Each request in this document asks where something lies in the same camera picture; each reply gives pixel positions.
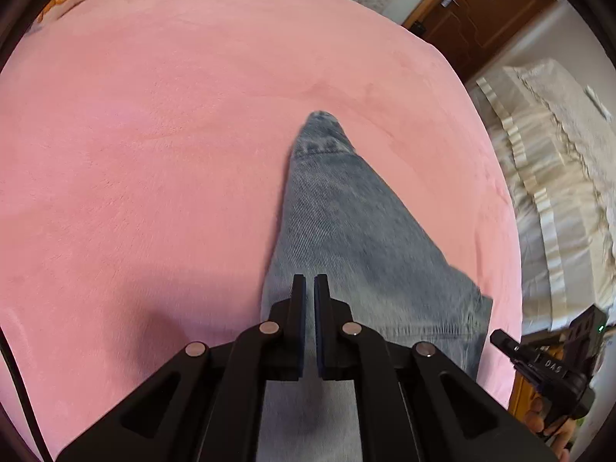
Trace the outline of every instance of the pink plush surface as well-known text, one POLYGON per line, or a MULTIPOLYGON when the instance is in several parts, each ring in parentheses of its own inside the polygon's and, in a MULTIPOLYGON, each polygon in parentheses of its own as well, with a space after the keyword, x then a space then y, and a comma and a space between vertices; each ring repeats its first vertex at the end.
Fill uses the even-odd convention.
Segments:
MULTIPOLYGON (((328 110, 519 337, 514 214, 443 57, 349 0, 86 0, 0 74, 0 325, 56 455, 257 322, 290 147, 328 110)), ((479 382, 508 401, 488 344, 479 382)), ((32 444, 12 383, 0 402, 32 444)))

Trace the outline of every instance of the person's hand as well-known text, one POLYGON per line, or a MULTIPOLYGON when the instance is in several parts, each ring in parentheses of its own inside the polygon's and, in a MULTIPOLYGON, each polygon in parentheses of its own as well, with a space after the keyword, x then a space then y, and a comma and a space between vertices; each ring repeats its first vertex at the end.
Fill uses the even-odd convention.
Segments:
MULTIPOLYGON (((543 417, 541 416, 541 411, 543 410, 543 400, 540 397, 533 399, 531 403, 531 408, 524 415, 524 424, 532 431, 532 432, 542 432, 545 429, 543 425, 543 417)), ((544 434, 552 435, 555 429, 562 424, 564 418, 559 418, 556 422, 554 422, 551 426, 548 426, 545 429, 544 434)), ((569 451, 565 448, 571 436, 574 434, 575 430, 575 421, 572 419, 567 419, 567 421, 562 424, 562 426, 556 431, 556 436, 554 441, 552 442, 552 451, 558 457, 560 462, 569 462, 569 451)))

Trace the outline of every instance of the jeans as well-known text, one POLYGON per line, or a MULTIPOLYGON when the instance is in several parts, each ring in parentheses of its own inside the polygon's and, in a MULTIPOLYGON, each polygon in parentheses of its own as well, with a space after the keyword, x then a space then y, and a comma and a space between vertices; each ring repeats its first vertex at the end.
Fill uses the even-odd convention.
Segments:
POLYGON ((476 378, 492 301, 449 266, 327 112, 308 117, 291 154, 262 320, 289 296, 295 273, 307 279, 304 378, 267 382, 259 462, 362 459, 353 384, 316 375, 312 285, 319 273, 355 321, 397 344, 430 341, 476 378))

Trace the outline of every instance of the bed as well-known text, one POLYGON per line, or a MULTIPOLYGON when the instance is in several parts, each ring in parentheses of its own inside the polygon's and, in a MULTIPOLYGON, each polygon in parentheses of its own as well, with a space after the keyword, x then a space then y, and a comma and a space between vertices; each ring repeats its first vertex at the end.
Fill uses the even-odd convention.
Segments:
POLYGON ((566 328, 593 304, 609 312, 616 293, 611 114, 551 59, 491 70, 469 93, 516 212, 523 333, 566 328))
MULTIPOLYGON (((432 46, 349 0, 83 0, 35 28, 0 74, 0 325, 52 455, 186 342, 257 322, 316 109, 520 336, 506 182, 432 46)), ((506 405, 513 377, 486 345, 479 384, 506 405)), ((0 403, 34 450, 1 365, 0 403)))

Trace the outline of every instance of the brown door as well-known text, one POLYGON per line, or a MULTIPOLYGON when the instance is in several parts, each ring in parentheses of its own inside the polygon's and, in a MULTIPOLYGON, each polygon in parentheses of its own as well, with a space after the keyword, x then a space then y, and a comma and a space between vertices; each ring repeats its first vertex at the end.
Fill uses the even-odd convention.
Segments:
POLYGON ((421 19, 421 36, 464 82, 555 0, 442 0, 421 19))

